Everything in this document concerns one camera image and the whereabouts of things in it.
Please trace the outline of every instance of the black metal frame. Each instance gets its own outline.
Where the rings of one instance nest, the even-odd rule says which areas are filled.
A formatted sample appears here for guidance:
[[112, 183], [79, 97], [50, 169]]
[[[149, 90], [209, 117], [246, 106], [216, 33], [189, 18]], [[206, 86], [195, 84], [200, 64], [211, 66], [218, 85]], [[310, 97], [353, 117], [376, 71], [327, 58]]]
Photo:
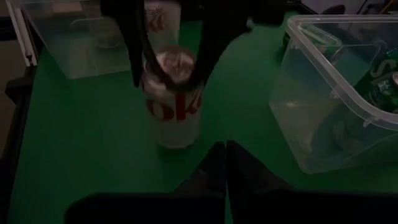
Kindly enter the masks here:
[[7, 83], [6, 94], [16, 104], [14, 115], [8, 132], [6, 147], [1, 159], [0, 174], [3, 174], [0, 195], [0, 218], [6, 221], [11, 199], [12, 188], [16, 176], [19, 154], [24, 138], [25, 124], [29, 110], [30, 96], [36, 67], [27, 67], [22, 78]]

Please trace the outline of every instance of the dark floor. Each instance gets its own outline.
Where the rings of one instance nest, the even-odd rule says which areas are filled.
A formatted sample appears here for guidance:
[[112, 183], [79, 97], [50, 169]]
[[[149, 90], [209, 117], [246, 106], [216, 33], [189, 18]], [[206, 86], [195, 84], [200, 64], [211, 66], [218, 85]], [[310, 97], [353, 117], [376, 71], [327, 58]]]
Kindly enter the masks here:
[[[0, 0], [0, 16], [8, 16], [6, 3]], [[14, 112], [14, 103], [4, 94], [8, 80], [21, 77], [25, 71], [25, 63], [18, 41], [0, 42], [0, 157]]]

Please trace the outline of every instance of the red text on can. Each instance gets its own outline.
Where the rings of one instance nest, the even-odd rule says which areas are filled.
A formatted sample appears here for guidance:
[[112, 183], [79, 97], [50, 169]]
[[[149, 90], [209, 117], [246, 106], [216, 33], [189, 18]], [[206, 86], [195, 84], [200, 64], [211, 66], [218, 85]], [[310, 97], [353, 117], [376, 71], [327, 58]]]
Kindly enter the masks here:
[[[170, 121], [174, 117], [177, 121], [183, 121], [187, 118], [188, 114], [194, 115], [197, 113], [201, 106], [201, 98], [202, 91], [199, 90], [194, 93], [192, 101], [189, 102], [188, 105], [186, 105], [184, 94], [175, 95], [175, 109], [169, 105], [151, 99], [146, 99], [146, 105], [149, 113], [161, 121]], [[155, 113], [155, 106], [160, 108], [161, 114]]]
[[147, 21], [148, 31], [158, 32], [165, 28], [165, 15], [164, 12], [160, 12], [152, 15]]

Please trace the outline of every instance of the green table surface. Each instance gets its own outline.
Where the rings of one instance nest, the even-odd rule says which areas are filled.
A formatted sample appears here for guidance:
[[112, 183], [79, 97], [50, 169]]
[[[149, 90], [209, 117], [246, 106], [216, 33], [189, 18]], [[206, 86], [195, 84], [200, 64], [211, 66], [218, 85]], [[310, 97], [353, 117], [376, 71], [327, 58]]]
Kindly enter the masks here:
[[[200, 27], [183, 23], [181, 44], [197, 51]], [[204, 92], [200, 137], [182, 151], [156, 146], [130, 72], [68, 80], [42, 52], [9, 223], [62, 223], [72, 202], [96, 192], [171, 192], [215, 141], [227, 139], [299, 188], [398, 192], [397, 166], [313, 175], [299, 169], [268, 105], [284, 29], [256, 26], [226, 49]]]

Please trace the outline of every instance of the clear plastic bin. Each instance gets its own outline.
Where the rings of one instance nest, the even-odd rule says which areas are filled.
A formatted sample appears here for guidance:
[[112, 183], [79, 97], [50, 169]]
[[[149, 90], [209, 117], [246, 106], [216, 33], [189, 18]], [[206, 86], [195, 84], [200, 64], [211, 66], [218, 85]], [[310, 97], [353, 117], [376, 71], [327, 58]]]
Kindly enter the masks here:
[[[84, 78], [130, 69], [127, 47], [116, 22], [103, 17], [100, 0], [13, 0], [25, 12], [47, 50], [68, 78]], [[155, 1], [146, 1], [153, 7]], [[162, 3], [171, 41], [178, 41], [180, 6]], [[164, 44], [165, 34], [148, 33], [152, 46]]]
[[398, 17], [295, 16], [287, 33], [269, 104], [300, 168], [397, 162], [398, 110], [380, 110], [356, 90], [370, 69], [375, 82], [398, 71]]

